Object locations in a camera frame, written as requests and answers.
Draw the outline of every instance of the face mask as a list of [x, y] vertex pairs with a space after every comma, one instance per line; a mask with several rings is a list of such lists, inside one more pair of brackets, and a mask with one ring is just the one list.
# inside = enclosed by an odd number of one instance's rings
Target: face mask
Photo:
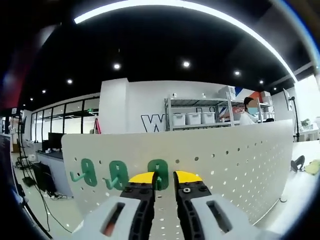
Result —
[[248, 113], [251, 115], [255, 115], [258, 112], [257, 107], [248, 107]]

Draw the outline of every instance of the pegboard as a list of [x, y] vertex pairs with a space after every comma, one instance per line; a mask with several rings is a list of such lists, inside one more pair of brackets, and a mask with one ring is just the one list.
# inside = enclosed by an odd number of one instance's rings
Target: pegboard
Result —
[[[198, 174], [211, 193], [221, 194], [255, 223], [283, 192], [292, 157], [292, 121], [158, 133], [67, 134], [62, 147], [68, 182], [83, 216], [109, 196], [120, 195], [103, 180], [110, 179], [111, 161], [124, 162], [131, 178], [147, 172], [151, 160], [165, 160], [169, 185], [156, 191], [150, 239], [183, 240], [173, 172]], [[83, 179], [71, 181], [70, 171], [82, 172], [81, 159], [94, 163], [95, 187]]]

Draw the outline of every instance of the led light strip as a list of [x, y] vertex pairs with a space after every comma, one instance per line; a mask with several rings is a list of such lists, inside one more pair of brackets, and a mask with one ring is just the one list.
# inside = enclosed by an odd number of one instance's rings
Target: led light strip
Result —
[[288, 64], [285, 60], [281, 57], [281, 55], [258, 33], [253, 31], [250, 27], [246, 26], [242, 22], [236, 20], [235, 18], [221, 12], [215, 10], [213, 8], [203, 6], [197, 3], [184, 1], [184, 0], [126, 0], [126, 1], [119, 1], [112, 4], [108, 4], [105, 6], [98, 7], [94, 10], [88, 11], [74, 19], [76, 24], [79, 24], [85, 20], [88, 20], [92, 17], [98, 16], [103, 13], [111, 12], [113, 10], [130, 8], [130, 7], [137, 7], [137, 6], [172, 6], [172, 7], [180, 7], [186, 9], [196, 10], [202, 13], [206, 13], [222, 20], [227, 21], [228, 23], [237, 26], [238, 28], [242, 29], [246, 33], [250, 34], [256, 40], [258, 40], [262, 45], [264, 45], [284, 66], [284, 68], [288, 71], [290, 76], [293, 78], [294, 82], [298, 82], [295, 74], [291, 71]]

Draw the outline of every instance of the white coat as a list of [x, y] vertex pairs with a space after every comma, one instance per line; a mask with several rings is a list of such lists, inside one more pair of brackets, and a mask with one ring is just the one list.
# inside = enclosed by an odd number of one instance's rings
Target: white coat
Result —
[[256, 124], [257, 119], [251, 114], [243, 111], [240, 116], [240, 126]]

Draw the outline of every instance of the floor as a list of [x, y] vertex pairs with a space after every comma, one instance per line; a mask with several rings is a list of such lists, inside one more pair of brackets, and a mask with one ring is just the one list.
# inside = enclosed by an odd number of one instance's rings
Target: floor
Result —
[[[305, 156], [305, 166], [312, 160], [320, 160], [320, 142], [308, 141], [294, 143], [292, 159], [297, 159], [300, 155]], [[12, 159], [17, 159], [16, 154], [12, 154]], [[39, 192], [34, 186], [26, 187], [22, 182], [23, 172], [15, 169], [18, 182], [22, 185], [26, 198], [29, 199], [29, 206], [44, 228], [48, 229], [47, 216], [50, 226], [50, 234], [53, 238], [67, 237], [71, 234], [63, 229], [53, 217], [68, 231], [72, 232], [81, 223], [82, 216], [77, 209], [73, 198], [53, 200], [45, 198], [50, 212], [45, 210]], [[290, 172], [287, 183], [283, 191], [283, 198], [287, 202], [278, 202], [270, 212], [261, 219], [256, 226], [260, 229], [269, 230], [278, 234], [284, 234], [301, 214], [306, 204], [313, 194], [317, 184], [317, 175], [312, 176], [306, 172]]]

